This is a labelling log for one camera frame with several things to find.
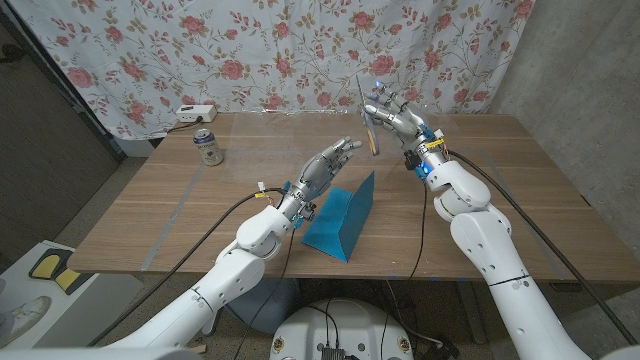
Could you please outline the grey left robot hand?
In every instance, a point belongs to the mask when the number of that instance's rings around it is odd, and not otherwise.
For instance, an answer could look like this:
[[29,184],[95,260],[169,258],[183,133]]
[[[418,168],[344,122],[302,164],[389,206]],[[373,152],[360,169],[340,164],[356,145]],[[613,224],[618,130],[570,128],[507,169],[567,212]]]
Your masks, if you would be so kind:
[[279,211],[295,222],[302,209],[321,196],[334,177],[353,157],[353,151],[362,146],[349,136],[315,154],[303,166],[284,196]]

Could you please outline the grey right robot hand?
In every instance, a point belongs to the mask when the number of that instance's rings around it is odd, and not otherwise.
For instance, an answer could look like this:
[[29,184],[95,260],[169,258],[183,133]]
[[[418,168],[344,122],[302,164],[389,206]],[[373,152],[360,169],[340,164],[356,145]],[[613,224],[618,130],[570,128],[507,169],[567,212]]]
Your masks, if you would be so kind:
[[380,154],[376,126],[389,131],[403,150],[405,166],[415,171],[421,179],[446,162],[443,154],[444,135],[441,130],[429,128],[427,116],[413,103],[377,81],[369,95],[360,91],[361,115],[366,127],[368,144],[373,156]]

